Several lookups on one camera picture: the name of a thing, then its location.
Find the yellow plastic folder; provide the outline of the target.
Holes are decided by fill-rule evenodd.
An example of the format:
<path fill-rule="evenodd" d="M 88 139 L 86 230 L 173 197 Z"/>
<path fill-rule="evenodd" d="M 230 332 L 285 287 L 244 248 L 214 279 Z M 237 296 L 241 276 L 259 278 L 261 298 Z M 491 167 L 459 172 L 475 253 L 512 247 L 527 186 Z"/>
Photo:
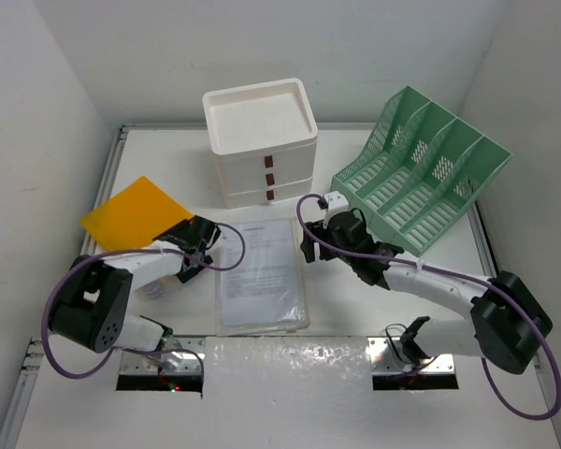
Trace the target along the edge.
<path fill-rule="evenodd" d="M 106 251 L 142 248 L 194 215 L 145 176 L 80 219 Z"/>

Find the clear document sleeve with papers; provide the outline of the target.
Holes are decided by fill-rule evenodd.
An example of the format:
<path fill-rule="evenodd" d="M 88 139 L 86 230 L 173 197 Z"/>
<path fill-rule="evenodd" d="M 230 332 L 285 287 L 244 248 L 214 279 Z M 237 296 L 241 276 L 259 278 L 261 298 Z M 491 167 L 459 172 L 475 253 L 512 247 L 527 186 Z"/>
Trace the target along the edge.
<path fill-rule="evenodd" d="M 291 218 L 233 224 L 218 250 L 216 334 L 294 332 L 310 324 Z"/>

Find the white drawer cabinet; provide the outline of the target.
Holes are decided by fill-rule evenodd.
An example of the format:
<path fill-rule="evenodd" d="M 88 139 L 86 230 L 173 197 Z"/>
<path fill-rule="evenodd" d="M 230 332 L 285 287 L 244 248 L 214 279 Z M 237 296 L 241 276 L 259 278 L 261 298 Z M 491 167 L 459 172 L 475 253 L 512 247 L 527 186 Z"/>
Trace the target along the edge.
<path fill-rule="evenodd" d="M 310 192 L 319 130 L 301 80 L 211 91 L 202 103 L 227 208 Z"/>

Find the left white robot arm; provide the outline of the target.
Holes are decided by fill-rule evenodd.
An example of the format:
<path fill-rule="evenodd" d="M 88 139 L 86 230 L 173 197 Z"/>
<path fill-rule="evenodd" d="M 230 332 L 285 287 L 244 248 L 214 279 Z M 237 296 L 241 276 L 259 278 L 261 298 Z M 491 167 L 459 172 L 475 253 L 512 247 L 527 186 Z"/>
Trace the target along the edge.
<path fill-rule="evenodd" d="M 158 351 L 172 331 L 128 314 L 131 293 L 169 276 L 190 281 L 213 262 L 208 251 L 220 234 L 217 224 L 195 216 L 146 247 L 78 257 L 50 294 L 42 335 L 55 333 L 97 354 L 115 347 Z"/>

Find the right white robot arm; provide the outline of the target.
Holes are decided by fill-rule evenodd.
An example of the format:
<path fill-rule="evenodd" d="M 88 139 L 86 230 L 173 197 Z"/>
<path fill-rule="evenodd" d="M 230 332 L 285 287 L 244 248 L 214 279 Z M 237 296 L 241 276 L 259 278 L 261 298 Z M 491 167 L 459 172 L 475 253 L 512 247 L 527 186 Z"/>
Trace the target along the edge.
<path fill-rule="evenodd" d="M 403 248 L 376 240 L 352 210 L 303 226 L 300 249 L 307 262 L 335 258 L 364 283 L 408 293 L 458 314 L 440 321 L 427 315 L 406 327 L 393 350 L 413 366 L 435 355 L 484 357 L 500 369 L 521 374 L 553 322 L 515 274 L 475 277 L 430 268 Z"/>

